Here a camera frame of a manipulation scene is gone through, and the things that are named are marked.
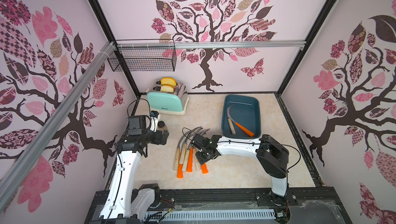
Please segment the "yellow bread slice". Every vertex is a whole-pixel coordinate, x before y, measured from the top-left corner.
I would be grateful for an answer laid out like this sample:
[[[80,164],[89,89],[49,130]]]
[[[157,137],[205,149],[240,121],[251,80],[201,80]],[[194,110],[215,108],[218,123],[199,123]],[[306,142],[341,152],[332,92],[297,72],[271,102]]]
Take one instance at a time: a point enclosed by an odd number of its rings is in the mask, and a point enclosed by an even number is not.
[[[172,87],[176,87],[177,86],[177,82],[175,79],[170,78],[170,77],[164,77],[160,80],[161,85],[169,85]]]

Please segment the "orange handle sickle boxed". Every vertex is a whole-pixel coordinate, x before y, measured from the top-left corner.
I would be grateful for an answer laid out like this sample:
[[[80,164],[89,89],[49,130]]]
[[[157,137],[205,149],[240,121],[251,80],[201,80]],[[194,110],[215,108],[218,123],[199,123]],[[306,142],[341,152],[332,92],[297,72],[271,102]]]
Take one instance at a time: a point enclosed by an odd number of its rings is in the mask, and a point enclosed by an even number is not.
[[[233,124],[236,125],[237,127],[239,127],[245,134],[247,134],[249,137],[253,137],[254,133],[252,131],[250,131],[249,129],[247,129],[246,127],[242,126],[241,124],[239,124],[238,122],[235,122],[233,120]]]

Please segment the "teal plastic storage box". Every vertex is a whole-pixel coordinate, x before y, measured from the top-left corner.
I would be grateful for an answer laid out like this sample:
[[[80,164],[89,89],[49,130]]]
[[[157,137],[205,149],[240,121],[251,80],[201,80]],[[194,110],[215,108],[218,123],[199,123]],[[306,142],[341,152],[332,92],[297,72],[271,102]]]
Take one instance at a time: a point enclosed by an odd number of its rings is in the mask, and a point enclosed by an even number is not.
[[[236,125],[234,125],[236,135],[231,134],[226,111],[232,104],[234,105],[231,109],[232,119],[252,131],[254,133],[253,137],[249,137]],[[261,127],[260,105],[258,99],[243,95],[227,95],[225,97],[221,124],[223,136],[245,140],[255,139],[261,136]]]

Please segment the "pale bread slice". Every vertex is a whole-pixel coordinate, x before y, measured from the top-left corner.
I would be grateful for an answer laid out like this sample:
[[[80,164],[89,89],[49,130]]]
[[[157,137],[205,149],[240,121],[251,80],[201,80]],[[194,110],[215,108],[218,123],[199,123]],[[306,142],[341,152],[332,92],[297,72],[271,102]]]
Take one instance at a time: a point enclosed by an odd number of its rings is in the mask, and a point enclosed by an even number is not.
[[[174,88],[174,86],[164,84],[160,87],[160,91],[165,92],[165,93],[174,93],[175,88]]]

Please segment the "mint green toaster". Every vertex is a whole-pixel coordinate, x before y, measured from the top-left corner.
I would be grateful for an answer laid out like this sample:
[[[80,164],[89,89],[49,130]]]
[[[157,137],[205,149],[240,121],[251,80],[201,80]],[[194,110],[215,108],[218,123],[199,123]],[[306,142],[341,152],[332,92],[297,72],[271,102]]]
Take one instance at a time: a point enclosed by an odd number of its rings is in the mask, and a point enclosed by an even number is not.
[[[184,115],[189,101],[186,86],[177,81],[174,92],[161,91],[160,80],[147,90],[147,100],[151,109],[166,114]]]

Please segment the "black lid spice jar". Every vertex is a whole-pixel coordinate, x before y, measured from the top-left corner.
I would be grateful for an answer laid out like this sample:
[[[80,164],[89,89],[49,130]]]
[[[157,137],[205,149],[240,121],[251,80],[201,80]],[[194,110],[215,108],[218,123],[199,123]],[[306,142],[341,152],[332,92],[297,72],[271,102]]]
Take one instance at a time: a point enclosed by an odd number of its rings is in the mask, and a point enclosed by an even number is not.
[[[159,121],[157,125],[157,130],[159,131],[168,131],[168,127],[164,121]]]

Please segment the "aluminium rail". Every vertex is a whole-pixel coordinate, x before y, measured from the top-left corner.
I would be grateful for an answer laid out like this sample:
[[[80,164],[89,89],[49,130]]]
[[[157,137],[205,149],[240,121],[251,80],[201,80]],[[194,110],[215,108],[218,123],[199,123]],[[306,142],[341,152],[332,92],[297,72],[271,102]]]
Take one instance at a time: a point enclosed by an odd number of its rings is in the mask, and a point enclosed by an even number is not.
[[[298,47],[304,48],[306,41],[298,40],[283,40],[283,41],[242,41],[242,42],[183,42],[175,43],[149,43],[149,41],[136,41],[130,40],[131,43],[121,43],[118,41],[117,48],[126,49],[130,48],[165,48],[165,49],[213,49],[213,48],[273,48],[273,47]]]
[[[10,198],[18,190],[23,179],[38,161],[44,149],[63,124],[74,105],[78,102],[97,71],[116,48],[114,42],[108,42],[103,46],[93,62],[88,66],[86,72],[82,74],[75,86],[72,87],[70,93],[55,110],[54,114],[49,117],[49,120],[42,126],[33,141],[27,146],[4,176],[1,181],[1,211],[4,210]]]

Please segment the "aluminium rail left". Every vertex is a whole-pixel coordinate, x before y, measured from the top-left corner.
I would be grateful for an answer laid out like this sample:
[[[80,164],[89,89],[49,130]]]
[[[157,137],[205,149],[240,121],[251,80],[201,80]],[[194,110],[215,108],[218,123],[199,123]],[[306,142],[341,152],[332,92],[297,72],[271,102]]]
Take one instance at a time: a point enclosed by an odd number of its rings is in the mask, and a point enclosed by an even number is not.
[[[114,42],[108,42],[103,46],[93,62],[88,66],[86,72],[82,74],[75,86],[72,87],[70,93],[55,110],[54,114],[49,117],[49,120],[42,126],[33,141],[27,146],[4,176],[1,181],[1,211],[4,210],[10,198],[18,190],[23,179],[38,161],[44,149],[63,124],[74,105],[78,102],[97,71],[116,48]]]

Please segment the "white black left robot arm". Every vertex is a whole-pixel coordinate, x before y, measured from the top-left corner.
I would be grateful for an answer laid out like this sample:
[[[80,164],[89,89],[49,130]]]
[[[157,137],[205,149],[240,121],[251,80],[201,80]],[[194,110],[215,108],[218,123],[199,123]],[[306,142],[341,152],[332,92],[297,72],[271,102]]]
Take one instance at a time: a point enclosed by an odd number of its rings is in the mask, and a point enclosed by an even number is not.
[[[131,219],[142,220],[150,208],[160,205],[161,196],[156,183],[144,184],[133,197],[135,173],[141,156],[147,155],[147,145],[165,145],[168,130],[157,130],[146,135],[123,136],[117,147],[116,167],[105,204],[97,223],[128,223]]]

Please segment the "aluminium rail back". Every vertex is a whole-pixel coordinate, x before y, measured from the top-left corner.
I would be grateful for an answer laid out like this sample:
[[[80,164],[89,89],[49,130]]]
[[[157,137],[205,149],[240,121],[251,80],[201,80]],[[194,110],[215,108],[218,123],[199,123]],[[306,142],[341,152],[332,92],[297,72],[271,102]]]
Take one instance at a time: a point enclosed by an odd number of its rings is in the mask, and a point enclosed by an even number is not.
[[[149,43],[149,41],[136,41],[130,40],[131,43],[121,43],[118,41],[117,48],[126,49],[130,48],[165,48],[165,49],[213,49],[213,48],[273,48],[273,47],[298,47],[304,48],[306,41],[298,40],[283,40],[283,41],[242,41],[242,42],[183,42],[175,43]]]

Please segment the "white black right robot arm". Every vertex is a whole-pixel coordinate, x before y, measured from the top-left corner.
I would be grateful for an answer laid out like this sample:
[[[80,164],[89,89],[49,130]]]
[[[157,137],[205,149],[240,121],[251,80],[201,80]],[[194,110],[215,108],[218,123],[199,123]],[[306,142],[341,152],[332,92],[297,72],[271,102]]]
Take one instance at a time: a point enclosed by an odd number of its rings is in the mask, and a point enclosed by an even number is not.
[[[201,165],[219,156],[256,158],[271,177],[272,196],[283,198],[287,195],[289,151],[272,136],[264,134],[260,138],[247,140],[221,135],[206,138],[196,134],[191,143],[198,150],[195,156]]]

